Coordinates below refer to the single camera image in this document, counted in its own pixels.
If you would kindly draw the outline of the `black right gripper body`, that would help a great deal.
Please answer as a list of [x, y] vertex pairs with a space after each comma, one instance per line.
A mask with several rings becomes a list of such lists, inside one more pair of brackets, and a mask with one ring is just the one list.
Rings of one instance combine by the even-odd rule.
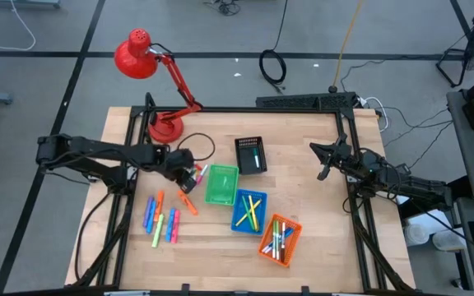
[[343, 171], [352, 171], [355, 168], [355, 157], [351, 151], [352, 147], [346, 143], [346, 137], [338, 137], [331, 145], [329, 165]]

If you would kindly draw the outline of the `orange highlighter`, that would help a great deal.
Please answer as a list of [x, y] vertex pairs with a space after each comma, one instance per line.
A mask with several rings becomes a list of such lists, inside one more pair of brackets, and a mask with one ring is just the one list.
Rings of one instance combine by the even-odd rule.
[[156, 198], [156, 208], [154, 211], [154, 220], [153, 220], [154, 222], [157, 222], [160, 217], [160, 213], [161, 213], [163, 201], [164, 201], [164, 196], [165, 196], [165, 193], [162, 190], [158, 191], [157, 198]]
[[182, 190], [178, 190], [178, 196], [179, 196], [179, 199], [181, 200], [181, 202], [183, 202], [186, 207], [188, 208], [188, 210], [193, 214], [193, 215], [198, 215], [198, 210], [197, 208], [194, 206], [194, 204], [190, 201], [188, 195], [183, 192]]

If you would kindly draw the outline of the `green plastic basket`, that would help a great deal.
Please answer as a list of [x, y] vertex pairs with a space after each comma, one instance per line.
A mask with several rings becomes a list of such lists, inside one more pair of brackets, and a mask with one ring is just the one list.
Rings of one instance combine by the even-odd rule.
[[211, 164], [205, 191], [205, 202], [223, 206], [234, 205], [238, 179], [238, 167]]

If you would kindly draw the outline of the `purple highlighter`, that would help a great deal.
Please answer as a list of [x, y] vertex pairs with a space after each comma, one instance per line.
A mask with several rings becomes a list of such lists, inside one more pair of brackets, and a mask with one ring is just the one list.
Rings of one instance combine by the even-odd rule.
[[153, 202], [153, 200], [154, 200], [153, 196], [149, 196], [148, 199], [147, 199], [146, 209], [145, 209], [144, 216], [143, 216], [143, 221], [142, 221], [142, 227], [143, 228], [147, 227], [149, 216], [150, 216], [150, 213], [151, 213], [151, 203]]

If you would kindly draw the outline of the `pink highlighter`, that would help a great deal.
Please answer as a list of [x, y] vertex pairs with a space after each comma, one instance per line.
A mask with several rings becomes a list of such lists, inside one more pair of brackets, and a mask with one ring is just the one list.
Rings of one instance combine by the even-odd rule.
[[174, 223], [171, 233], [171, 243], [177, 243], [178, 240], [178, 233], [179, 233], [179, 218], [180, 218], [180, 210], [176, 210], [174, 212]]

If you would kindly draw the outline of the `blue plastic basket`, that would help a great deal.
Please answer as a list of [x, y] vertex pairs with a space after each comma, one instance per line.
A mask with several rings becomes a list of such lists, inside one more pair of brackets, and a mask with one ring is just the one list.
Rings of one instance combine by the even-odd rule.
[[[248, 202], [249, 209], [251, 209], [251, 205], [249, 203], [249, 195], [253, 198], [253, 203], [258, 200], [262, 200], [261, 204], [255, 209], [255, 213], [258, 220], [258, 227], [259, 231], [252, 231], [250, 223], [248, 219], [242, 222], [241, 225], [235, 226], [235, 223], [241, 219], [241, 217], [246, 213], [244, 204], [242, 201], [242, 197]], [[267, 210], [267, 194], [265, 192], [256, 192], [246, 189], [238, 189], [236, 192], [233, 215], [230, 222], [230, 229], [235, 232], [241, 232], [245, 234], [254, 234], [254, 235], [261, 235], [264, 231], [264, 220], [266, 217], [266, 210]]]

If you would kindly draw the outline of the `slim green highlighter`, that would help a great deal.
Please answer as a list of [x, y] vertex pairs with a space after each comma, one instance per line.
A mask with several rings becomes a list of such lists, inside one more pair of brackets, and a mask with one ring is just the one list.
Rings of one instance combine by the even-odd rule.
[[248, 202], [245, 200], [244, 197], [242, 197], [242, 201], [243, 201], [243, 204], [244, 204], [246, 216], [247, 216], [248, 221], [249, 221], [249, 223], [250, 223], [251, 229], [252, 229], [252, 231], [256, 231], [255, 223], [253, 222], [253, 218], [252, 218], [252, 216], [251, 216], [251, 214], [250, 214], [250, 209], [249, 209], [249, 206], [248, 206]]

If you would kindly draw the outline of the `orange plastic basket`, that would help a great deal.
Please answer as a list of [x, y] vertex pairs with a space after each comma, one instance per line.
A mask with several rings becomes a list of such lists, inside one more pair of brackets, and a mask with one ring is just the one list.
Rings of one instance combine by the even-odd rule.
[[[272, 252], [269, 253], [263, 253], [262, 249], [267, 246], [270, 242], [272, 242], [272, 221], [273, 220], [280, 220], [280, 222], [285, 222], [286, 223], [286, 229], [287, 228], [292, 228], [294, 232], [292, 235], [288, 238], [285, 238], [285, 260], [284, 263], [278, 260], [275, 260], [272, 258]], [[295, 254], [295, 249], [297, 246], [297, 243], [299, 241], [300, 235], [302, 232], [302, 225], [295, 222], [294, 220], [290, 220], [284, 216], [274, 214], [269, 222], [269, 224], [265, 227], [265, 231], [261, 240], [261, 243], [258, 248], [258, 254], [262, 257], [266, 257], [267, 259], [274, 261], [275, 263], [288, 267], [291, 263], [292, 257]]]

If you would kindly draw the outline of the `black perforated box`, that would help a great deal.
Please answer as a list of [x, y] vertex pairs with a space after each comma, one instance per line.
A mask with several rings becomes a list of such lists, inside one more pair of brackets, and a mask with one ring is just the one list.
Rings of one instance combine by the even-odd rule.
[[356, 97], [355, 92], [277, 95], [257, 97], [255, 103], [258, 108], [269, 109], [342, 109], [352, 108]]

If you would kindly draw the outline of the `black plastic basket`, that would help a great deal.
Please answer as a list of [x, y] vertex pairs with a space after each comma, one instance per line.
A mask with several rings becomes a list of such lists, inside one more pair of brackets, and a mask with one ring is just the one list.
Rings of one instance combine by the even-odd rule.
[[[256, 167], [253, 148], [258, 149], [260, 168]], [[260, 136], [252, 136], [235, 139], [235, 153], [239, 173], [250, 175], [267, 172], [267, 161], [264, 153], [263, 139]]]

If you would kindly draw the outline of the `white round lid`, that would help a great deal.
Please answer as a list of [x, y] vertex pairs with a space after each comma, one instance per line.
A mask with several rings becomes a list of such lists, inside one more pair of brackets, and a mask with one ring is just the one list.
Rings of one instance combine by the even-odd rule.
[[432, 242], [436, 249], [443, 252], [456, 252], [467, 246], [462, 229], [439, 231], [432, 236]]
[[425, 244], [430, 235], [421, 224], [409, 224], [403, 228], [404, 238], [408, 247]]

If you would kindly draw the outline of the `white paper sheet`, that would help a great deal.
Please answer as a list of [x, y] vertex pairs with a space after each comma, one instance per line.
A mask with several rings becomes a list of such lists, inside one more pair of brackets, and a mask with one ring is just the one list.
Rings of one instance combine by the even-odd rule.
[[445, 230], [447, 226], [450, 226], [448, 217], [440, 210], [430, 210], [427, 214], [406, 218], [405, 221], [407, 224], [421, 225], [428, 234], [435, 234]]

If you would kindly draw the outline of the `red desk lamp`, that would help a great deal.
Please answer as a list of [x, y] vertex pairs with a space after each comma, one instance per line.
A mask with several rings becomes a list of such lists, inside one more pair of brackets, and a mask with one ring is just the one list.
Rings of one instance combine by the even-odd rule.
[[150, 136], [161, 143], [178, 140], [184, 132], [182, 117], [200, 111], [203, 106], [196, 101], [187, 86], [176, 62], [175, 56], [161, 44], [153, 43], [149, 33], [142, 29], [132, 30], [114, 52], [115, 66], [133, 79], [147, 79], [153, 76], [162, 64], [168, 70], [177, 91], [187, 107], [176, 112], [158, 113], [148, 124]]

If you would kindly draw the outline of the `grey metal base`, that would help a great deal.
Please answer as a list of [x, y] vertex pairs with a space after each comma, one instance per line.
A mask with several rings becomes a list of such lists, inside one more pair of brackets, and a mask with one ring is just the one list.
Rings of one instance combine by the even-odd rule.
[[59, 9], [61, 0], [0, 0], [0, 5], [33, 6], [33, 7], [53, 7]]

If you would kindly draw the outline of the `black aluminium table frame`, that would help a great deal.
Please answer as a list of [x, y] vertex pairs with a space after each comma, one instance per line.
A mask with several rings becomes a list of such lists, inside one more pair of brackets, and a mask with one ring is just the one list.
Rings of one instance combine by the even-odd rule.
[[[261, 237], [230, 229], [230, 206], [205, 202], [204, 186], [190, 200], [193, 215], [178, 198], [178, 188], [156, 173], [143, 173], [137, 185], [129, 231], [113, 249], [101, 282], [122, 289], [192, 291], [358, 293], [379, 286], [374, 259], [360, 260], [349, 216], [345, 178], [332, 170], [323, 181], [311, 142], [328, 144], [339, 131], [357, 135], [371, 150], [383, 149], [375, 112], [356, 109], [354, 120], [338, 122], [327, 113], [279, 112], [256, 108], [205, 108], [184, 118], [187, 147], [207, 164], [233, 165], [237, 138], [260, 136], [267, 172], [239, 178], [244, 189], [267, 194], [267, 214], [278, 214], [302, 225], [288, 267], [258, 254]], [[157, 248], [151, 246], [157, 222], [148, 234], [142, 227], [149, 196], [165, 193], [165, 215]], [[180, 210], [177, 243], [165, 241], [170, 208]]]

